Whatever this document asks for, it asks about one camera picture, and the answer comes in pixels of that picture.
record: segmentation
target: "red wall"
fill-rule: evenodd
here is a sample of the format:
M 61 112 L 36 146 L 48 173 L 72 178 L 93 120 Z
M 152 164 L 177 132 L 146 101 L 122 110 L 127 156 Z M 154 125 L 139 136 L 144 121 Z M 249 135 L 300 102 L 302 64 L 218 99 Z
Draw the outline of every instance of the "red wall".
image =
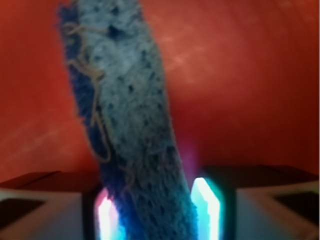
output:
M 59 2 L 0 1 L 0 181 L 97 169 L 73 111 Z M 202 164 L 319 174 L 319 1 L 141 2 L 190 178 Z

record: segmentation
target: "fuzzy blue object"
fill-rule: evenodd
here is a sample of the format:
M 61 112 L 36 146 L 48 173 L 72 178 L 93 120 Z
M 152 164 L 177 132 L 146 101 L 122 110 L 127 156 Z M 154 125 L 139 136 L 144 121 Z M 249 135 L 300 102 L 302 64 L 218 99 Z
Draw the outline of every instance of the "fuzzy blue object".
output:
M 61 6 L 70 81 L 101 178 L 132 240 L 195 240 L 160 53 L 136 0 Z

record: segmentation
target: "loose thread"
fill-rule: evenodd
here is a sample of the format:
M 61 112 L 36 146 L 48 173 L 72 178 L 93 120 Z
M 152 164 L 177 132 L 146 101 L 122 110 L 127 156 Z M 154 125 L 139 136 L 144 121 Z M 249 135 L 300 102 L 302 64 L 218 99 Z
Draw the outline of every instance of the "loose thread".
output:
M 106 34 L 108 31 L 103 29 L 97 29 L 95 27 L 86 26 L 83 24 L 77 24 L 75 22 L 67 22 L 63 26 L 63 28 L 70 28 L 71 30 L 65 31 L 65 34 L 67 36 L 78 34 L 81 38 L 81 46 L 79 50 L 79 54 L 75 59 L 70 59 L 66 62 L 68 66 L 73 66 L 75 69 L 77 69 L 78 72 L 80 72 L 83 75 L 86 75 L 90 78 L 91 83 L 94 88 L 94 96 L 93 96 L 93 103 L 92 103 L 92 113 L 91 113 L 91 120 L 90 120 L 90 126 L 93 127 L 96 123 L 98 125 L 99 131 L 101 133 L 102 143 L 106 148 L 107 151 L 107 158 L 103 158 L 99 156 L 97 153 L 95 154 L 98 157 L 98 160 L 102 163 L 108 163 L 111 160 L 111 149 L 107 141 L 107 135 L 104 130 L 104 126 L 102 123 L 102 120 L 100 116 L 97 113 L 97 102 L 98 102 L 98 92 L 99 92 L 99 86 L 98 86 L 98 78 L 102 77 L 104 72 L 102 70 L 96 69 L 93 66 L 91 66 L 85 58 L 85 53 L 87 49 L 87 42 L 85 39 L 85 36 L 83 34 L 83 31 L 85 29 L 94 31 L 100 34 Z

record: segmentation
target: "cyan light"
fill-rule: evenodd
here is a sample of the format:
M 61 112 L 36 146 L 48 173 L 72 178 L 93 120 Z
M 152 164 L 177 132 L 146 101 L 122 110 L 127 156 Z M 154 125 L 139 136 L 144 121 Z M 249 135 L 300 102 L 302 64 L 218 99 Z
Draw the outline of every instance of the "cyan light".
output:
M 198 240 L 218 240 L 221 237 L 222 195 L 209 179 L 194 180 L 191 200 L 197 208 Z
M 97 218 L 99 240 L 125 240 L 125 229 L 119 224 L 119 215 L 107 191 L 98 197 Z M 191 200 L 197 208 L 198 240 L 219 240 L 222 236 L 223 196 L 215 184 L 207 178 L 194 180 Z

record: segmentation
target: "orange background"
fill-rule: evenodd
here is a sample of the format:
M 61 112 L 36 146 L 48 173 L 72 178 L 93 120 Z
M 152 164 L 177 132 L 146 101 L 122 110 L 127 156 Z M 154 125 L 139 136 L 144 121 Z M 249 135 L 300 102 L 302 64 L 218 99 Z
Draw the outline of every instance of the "orange background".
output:
M 0 181 L 97 169 L 73 111 L 60 2 L 0 0 Z M 318 0 L 141 3 L 189 179 L 202 164 L 319 174 Z

